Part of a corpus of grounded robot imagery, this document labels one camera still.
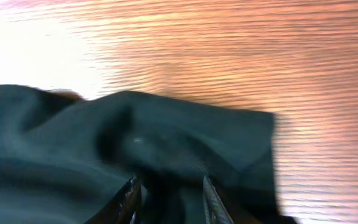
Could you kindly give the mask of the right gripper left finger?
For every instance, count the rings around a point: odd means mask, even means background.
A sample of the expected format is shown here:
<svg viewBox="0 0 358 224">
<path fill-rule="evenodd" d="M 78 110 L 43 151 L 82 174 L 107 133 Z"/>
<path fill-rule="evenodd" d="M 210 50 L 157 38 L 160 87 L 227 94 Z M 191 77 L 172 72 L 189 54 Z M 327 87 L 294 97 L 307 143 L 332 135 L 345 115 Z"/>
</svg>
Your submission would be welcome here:
<svg viewBox="0 0 358 224">
<path fill-rule="evenodd" d="M 134 175 L 85 224 L 140 224 L 141 205 L 141 183 L 139 178 Z"/>
</svg>

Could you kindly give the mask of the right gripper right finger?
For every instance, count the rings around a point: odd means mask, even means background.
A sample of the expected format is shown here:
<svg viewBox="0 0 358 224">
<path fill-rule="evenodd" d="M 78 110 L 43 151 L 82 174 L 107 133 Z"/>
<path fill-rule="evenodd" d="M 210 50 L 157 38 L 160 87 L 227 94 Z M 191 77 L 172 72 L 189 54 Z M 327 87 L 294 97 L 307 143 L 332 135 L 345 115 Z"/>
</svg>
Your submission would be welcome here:
<svg viewBox="0 0 358 224">
<path fill-rule="evenodd" d="M 261 224 L 240 204 L 229 198 L 222 185 L 208 175 L 203 178 L 203 204 L 207 224 Z"/>
</svg>

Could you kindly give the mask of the black polo shirt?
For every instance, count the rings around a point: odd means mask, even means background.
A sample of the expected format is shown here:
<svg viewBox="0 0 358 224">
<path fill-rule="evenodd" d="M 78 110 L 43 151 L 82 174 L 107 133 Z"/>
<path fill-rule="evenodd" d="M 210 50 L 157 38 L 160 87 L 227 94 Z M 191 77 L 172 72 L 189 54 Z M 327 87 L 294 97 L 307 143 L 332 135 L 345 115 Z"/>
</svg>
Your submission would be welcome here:
<svg viewBox="0 0 358 224">
<path fill-rule="evenodd" d="M 206 175 L 262 223 L 293 223 L 277 207 L 273 130 L 266 112 L 0 85 L 0 223 L 85 223 L 134 175 L 141 223 L 206 223 Z"/>
</svg>

